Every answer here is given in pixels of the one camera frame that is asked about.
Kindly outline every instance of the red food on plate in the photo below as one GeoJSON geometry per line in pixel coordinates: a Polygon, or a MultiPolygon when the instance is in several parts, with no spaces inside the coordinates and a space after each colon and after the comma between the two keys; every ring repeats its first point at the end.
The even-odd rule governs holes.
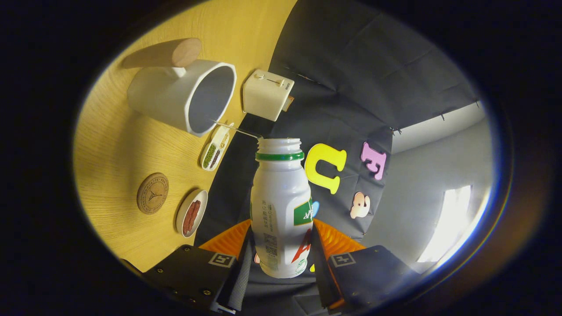
{"type": "Polygon", "coordinates": [[[183,234],[187,234],[189,231],[193,229],[193,223],[195,222],[195,218],[197,217],[197,213],[199,213],[199,208],[201,207],[201,201],[194,201],[189,206],[187,210],[187,214],[183,220],[183,234]]]}
{"type": "Polygon", "coordinates": [[[193,213],[189,219],[189,230],[193,229],[193,224],[195,223],[195,218],[197,218],[197,213],[199,213],[199,208],[201,207],[200,201],[195,201],[195,207],[193,209],[193,213]]]}

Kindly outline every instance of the barcode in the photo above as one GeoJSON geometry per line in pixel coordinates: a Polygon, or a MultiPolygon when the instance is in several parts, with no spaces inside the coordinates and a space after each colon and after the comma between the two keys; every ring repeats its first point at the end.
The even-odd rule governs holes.
{"type": "Polygon", "coordinates": [[[277,256],[277,248],[265,245],[265,251],[267,251],[270,255],[277,256]]]}
{"type": "Polygon", "coordinates": [[[270,234],[264,233],[264,243],[271,247],[277,248],[277,236],[272,236],[270,234]]]}
{"type": "Polygon", "coordinates": [[[272,256],[277,256],[277,236],[264,233],[265,251],[272,256]]]}

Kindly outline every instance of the wooden table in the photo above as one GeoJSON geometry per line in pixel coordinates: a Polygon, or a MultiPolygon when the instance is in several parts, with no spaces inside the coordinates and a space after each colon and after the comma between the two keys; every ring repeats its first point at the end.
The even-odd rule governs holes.
{"type": "Polygon", "coordinates": [[[295,2],[205,2],[140,37],[99,77],[78,119],[74,174],[87,217],[118,258],[144,272],[178,246],[192,245],[194,235],[183,238],[176,231],[175,214],[189,192],[210,189],[218,169],[209,172],[198,164],[210,134],[197,138],[127,105],[126,91],[139,68],[123,69],[123,59],[156,43],[201,39],[200,59],[224,61],[236,67],[238,81],[221,121],[233,121],[238,126],[244,118],[242,83],[254,69],[269,68],[277,39],[295,2]],[[144,178],[155,172],[167,176],[170,189],[163,207],[146,215],[137,208],[137,189],[144,178]]]}

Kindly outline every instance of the white plastic bottle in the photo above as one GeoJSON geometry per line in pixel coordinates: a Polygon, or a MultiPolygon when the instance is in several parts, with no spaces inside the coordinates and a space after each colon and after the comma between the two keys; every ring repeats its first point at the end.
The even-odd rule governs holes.
{"type": "Polygon", "coordinates": [[[258,141],[251,223],[261,269],[274,278],[293,278],[307,265],[312,230],[310,186],[298,138],[258,141]]]}

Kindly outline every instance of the green bottle cap ring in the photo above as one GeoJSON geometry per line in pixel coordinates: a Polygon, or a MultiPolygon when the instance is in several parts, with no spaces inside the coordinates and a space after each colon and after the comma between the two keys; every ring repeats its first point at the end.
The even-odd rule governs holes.
{"type": "Polygon", "coordinates": [[[256,153],[256,159],[258,160],[268,160],[268,161],[291,161],[304,159],[305,153],[298,152],[296,154],[260,154],[256,153]]]}

